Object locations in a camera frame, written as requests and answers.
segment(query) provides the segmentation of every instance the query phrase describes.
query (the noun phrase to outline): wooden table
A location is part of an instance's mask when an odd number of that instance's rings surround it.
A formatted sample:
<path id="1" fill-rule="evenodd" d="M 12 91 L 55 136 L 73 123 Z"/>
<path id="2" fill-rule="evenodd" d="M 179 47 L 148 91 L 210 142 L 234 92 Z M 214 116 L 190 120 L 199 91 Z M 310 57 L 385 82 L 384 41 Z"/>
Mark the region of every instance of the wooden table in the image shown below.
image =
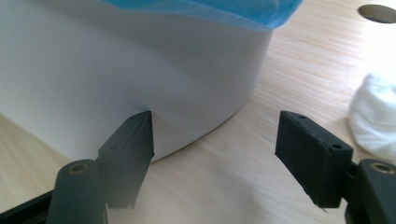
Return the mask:
<path id="1" fill-rule="evenodd" d="M 354 161 L 373 157 L 353 141 L 347 111 L 367 73 L 394 66 L 396 25 L 357 12 L 375 2 L 396 8 L 392 0 L 305 0 L 275 31 L 245 106 L 152 163 L 135 210 L 110 211 L 110 223 L 345 223 L 345 202 L 315 207 L 274 155 L 276 130 L 279 111 L 294 111 L 352 145 Z M 0 212 L 52 189 L 69 162 L 4 117 L 0 152 Z"/>

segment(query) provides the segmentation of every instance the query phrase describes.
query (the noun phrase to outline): wood grain surface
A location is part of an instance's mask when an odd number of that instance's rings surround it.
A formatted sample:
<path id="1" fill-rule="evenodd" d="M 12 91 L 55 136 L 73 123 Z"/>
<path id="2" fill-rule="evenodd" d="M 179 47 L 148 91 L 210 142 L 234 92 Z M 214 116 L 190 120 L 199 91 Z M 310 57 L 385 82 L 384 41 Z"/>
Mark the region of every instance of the wood grain surface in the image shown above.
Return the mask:
<path id="1" fill-rule="evenodd" d="M 134 211 L 110 223 L 345 223 L 346 203 L 315 207 L 274 155 L 280 110 L 304 114 L 352 145 L 354 161 L 373 156 L 347 127 L 364 77 L 395 66 L 395 24 L 361 17 L 358 7 L 394 1 L 305 0 L 275 31 L 254 92 L 232 118 L 155 161 Z M 0 117 L 0 212 L 53 188 L 69 160 Z"/>

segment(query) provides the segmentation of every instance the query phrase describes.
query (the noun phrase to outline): blue cover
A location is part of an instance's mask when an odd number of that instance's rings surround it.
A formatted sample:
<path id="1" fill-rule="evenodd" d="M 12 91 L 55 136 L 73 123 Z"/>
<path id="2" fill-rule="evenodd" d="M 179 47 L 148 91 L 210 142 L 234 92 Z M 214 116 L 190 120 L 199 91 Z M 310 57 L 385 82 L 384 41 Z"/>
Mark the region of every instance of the blue cover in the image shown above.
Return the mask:
<path id="1" fill-rule="evenodd" d="M 188 15 L 253 30 L 285 23 L 302 0 L 105 0 L 121 8 Z"/>

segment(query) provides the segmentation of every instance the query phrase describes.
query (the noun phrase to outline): white container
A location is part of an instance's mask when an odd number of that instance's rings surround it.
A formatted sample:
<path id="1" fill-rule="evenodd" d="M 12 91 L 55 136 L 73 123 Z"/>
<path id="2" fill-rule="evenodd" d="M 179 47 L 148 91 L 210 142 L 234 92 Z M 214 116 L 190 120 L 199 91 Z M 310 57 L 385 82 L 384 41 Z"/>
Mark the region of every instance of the white container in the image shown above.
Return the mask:
<path id="1" fill-rule="evenodd" d="M 244 104 L 271 33 L 95 0 L 2 0 L 0 113 L 76 160 L 151 110 L 157 160 Z"/>

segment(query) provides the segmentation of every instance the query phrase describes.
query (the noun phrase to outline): white cloth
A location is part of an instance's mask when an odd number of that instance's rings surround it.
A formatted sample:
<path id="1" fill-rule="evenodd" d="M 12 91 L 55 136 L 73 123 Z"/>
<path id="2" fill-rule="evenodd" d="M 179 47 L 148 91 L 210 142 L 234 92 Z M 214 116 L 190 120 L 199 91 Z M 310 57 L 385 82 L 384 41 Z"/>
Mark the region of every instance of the white cloth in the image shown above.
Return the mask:
<path id="1" fill-rule="evenodd" d="M 374 155 L 396 163 L 396 74 L 369 74 L 349 110 L 356 142 Z"/>

